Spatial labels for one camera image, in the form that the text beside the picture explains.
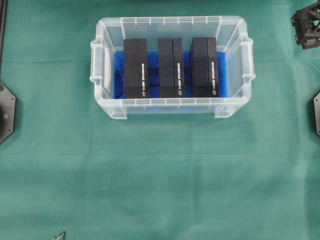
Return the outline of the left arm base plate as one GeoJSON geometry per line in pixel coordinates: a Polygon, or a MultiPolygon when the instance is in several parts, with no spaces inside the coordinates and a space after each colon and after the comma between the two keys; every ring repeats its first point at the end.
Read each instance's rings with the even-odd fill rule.
{"type": "Polygon", "coordinates": [[[13,132],[15,125],[16,97],[0,82],[0,143],[13,132]]]}

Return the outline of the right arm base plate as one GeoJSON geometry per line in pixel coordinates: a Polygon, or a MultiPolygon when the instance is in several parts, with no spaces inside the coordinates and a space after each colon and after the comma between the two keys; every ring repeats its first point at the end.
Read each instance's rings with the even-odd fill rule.
{"type": "Polygon", "coordinates": [[[316,133],[320,136],[320,92],[314,97],[314,115],[315,115],[315,125],[316,133]]]}

